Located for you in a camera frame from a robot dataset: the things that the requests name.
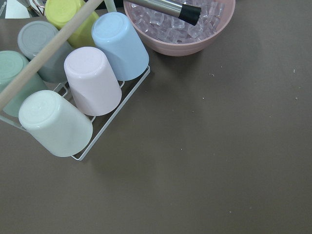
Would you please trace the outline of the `blue plastic cup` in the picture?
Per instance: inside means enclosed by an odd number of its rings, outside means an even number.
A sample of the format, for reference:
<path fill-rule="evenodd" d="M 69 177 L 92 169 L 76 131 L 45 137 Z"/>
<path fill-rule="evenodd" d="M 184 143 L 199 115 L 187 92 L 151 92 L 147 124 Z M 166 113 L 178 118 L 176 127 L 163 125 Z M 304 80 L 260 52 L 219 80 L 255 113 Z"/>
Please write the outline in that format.
<path fill-rule="evenodd" d="M 133 80 L 146 70 L 149 55 L 125 14 L 110 12 L 99 17 L 93 24 L 92 38 L 106 55 L 117 80 Z"/>

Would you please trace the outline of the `pink bowl of ice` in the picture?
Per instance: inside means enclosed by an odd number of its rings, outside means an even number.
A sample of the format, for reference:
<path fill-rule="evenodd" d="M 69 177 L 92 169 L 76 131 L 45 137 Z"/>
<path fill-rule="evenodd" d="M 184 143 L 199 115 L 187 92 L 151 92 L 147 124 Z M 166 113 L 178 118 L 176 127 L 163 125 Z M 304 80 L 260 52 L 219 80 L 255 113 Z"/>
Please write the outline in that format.
<path fill-rule="evenodd" d="M 234 14 L 234 0 L 186 0 L 201 8 L 196 25 L 132 2 L 124 10 L 142 42 L 163 55 L 180 57 L 197 53 L 210 45 Z"/>

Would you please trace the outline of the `steel muddler black tip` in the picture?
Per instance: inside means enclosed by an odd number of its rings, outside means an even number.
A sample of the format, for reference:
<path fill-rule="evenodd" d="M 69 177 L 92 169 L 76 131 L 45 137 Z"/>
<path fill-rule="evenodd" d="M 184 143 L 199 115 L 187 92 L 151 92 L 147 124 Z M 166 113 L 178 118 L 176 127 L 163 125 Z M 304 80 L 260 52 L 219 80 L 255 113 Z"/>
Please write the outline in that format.
<path fill-rule="evenodd" d="M 129 2 L 170 15 L 191 25 L 196 25 L 201 8 L 173 0 L 129 0 Z"/>

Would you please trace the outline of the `white plastic cup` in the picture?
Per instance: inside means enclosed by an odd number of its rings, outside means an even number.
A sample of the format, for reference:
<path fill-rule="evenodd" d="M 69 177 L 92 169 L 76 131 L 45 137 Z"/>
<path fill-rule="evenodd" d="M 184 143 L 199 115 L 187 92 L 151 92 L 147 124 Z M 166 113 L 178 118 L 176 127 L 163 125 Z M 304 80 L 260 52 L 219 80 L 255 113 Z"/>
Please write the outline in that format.
<path fill-rule="evenodd" d="M 91 140 L 90 119 L 58 93 L 33 93 L 19 109 L 19 121 L 44 148 L 58 157 L 73 156 Z"/>

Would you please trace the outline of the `pink plastic cup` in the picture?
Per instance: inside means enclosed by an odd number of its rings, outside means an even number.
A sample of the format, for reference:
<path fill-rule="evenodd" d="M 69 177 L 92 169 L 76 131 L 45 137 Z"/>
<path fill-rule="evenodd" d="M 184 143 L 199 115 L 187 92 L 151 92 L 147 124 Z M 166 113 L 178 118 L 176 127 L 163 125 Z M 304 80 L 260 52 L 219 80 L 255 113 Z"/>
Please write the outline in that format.
<path fill-rule="evenodd" d="M 120 103 L 122 91 L 106 55 L 95 47 L 72 51 L 64 61 L 76 107 L 89 116 L 103 116 Z"/>

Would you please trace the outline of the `grey plastic cup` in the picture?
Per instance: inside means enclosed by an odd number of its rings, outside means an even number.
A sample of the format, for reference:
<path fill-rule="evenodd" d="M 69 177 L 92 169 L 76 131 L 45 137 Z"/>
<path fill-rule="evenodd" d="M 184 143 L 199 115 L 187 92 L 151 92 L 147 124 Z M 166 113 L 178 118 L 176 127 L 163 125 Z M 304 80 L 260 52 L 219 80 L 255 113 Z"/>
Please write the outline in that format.
<path fill-rule="evenodd" d="M 18 34 L 18 46 L 30 60 L 53 39 L 58 29 L 46 21 L 33 21 L 22 27 Z M 65 42 L 39 69 L 39 76 L 48 83 L 64 83 L 67 77 L 64 71 L 64 61 L 74 49 Z"/>

